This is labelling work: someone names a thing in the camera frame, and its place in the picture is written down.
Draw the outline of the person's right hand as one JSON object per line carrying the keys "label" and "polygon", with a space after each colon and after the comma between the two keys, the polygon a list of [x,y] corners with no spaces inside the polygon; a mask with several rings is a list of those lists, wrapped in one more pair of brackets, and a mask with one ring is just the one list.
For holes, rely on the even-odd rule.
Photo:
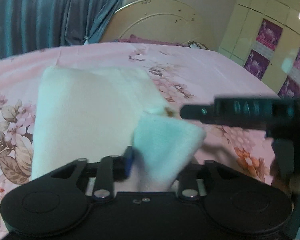
{"label": "person's right hand", "polygon": [[271,185],[281,191],[283,191],[288,196],[293,193],[300,194],[300,174],[292,175],[289,182],[284,181],[280,176],[280,168],[274,160],[270,166],[269,174],[273,177]]}

